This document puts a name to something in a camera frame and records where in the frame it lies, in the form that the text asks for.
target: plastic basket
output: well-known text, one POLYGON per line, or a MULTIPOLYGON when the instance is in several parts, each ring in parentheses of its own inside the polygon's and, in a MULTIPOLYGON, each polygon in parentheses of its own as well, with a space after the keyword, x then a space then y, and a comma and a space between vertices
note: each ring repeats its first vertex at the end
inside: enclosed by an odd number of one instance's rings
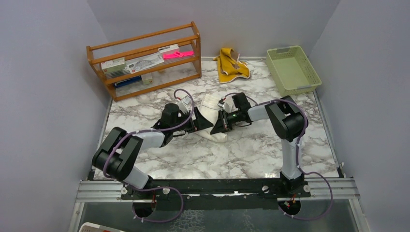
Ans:
POLYGON ((283 97, 312 92, 322 84, 300 46, 269 49, 266 64, 283 97))

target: white cloth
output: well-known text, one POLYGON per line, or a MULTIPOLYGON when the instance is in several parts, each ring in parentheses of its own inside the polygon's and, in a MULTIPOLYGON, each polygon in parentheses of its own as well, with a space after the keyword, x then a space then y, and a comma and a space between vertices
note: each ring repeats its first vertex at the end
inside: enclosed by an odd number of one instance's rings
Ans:
MULTIPOLYGON (((206 94, 202 99, 201 105, 199 107, 199 112, 201 112, 202 116, 204 116, 214 125, 218 120, 218 111, 221 109, 218 106, 219 100, 220 96, 217 97, 216 95, 206 94)), ((233 104, 226 101, 225 103, 227 104, 225 110, 229 113, 232 109, 233 104)), ((217 143, 224 143, 228 140, 228 135, 226 133, 216 133, 211 135, 212 128, 213 127, 207 128, 205 130, 200 130, 196 132, 196 134, 217 143)))

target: yellow cloth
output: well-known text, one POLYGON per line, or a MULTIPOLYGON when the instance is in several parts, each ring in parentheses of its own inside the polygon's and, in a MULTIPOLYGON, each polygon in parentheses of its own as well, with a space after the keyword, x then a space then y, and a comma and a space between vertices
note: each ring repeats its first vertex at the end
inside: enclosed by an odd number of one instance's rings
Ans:
POLYGON ((250 78, 245 62, 239 61, 239 53, 231 48, 222 48, 220 55, 214 58, 218 63, 219 83, 228 83, 238 77, 250 78))

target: gray wall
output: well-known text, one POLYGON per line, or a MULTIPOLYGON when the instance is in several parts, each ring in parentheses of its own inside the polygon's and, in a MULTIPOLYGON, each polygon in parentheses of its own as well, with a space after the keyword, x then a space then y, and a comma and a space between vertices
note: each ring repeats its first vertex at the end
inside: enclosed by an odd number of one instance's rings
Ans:
POLYGON ((310 55, 374 232, 409 231, 410 1, 342 0, 310 55))
POLYGON ((85 0, 2 1, 0 231, 66 231, 108 96, 86 45, 106 37, 85 0))
MULTIPOLYGON (((243 56, 266 56, 267 49, 301 45, 309 54, 339 0, 88 0, 109 41, 129 38, 194 21, 202 55, 224 46, 243 56)), ((116 52, 159 43, 150 38, 119 46, 116 52)))

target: marble surface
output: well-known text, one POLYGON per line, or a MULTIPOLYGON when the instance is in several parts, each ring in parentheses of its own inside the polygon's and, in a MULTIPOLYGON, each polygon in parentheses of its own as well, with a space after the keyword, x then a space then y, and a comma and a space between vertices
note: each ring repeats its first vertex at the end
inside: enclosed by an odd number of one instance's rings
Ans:
MULTIPOLYGON (((173 92, 177 88, 189 91, 198 105, 205 94, 215 92, 221 96, 245 92, 257 102, 280 98, 264 60, 248 61, 248 66, 252 74, 249 80, 237 79, 220 85, 216 63, 203 61, 201 79, 113 102, 104 136, 113 127, 121 127, 128 132, 150 128, 160 118, 164 105, 175 103, 173 92)), ((177 71, 166 72, 178 75, 177 71)), ((302 144, 303 169, 306 172, 317 171, 326 177, 337 177, 313 93, 292 97, 305 110, 309 120, 302 144)), ((174 138, 165 147, 140 151, 135 166, 153 178, 163 179, 278 177, 282 152, 280 139, 270 121, 260 120, 250 127, 235 127, 228 133, 226 143, 215 143, 194 133, 174 138)), ((105 179, 98 169, 94 178, 105 179)))

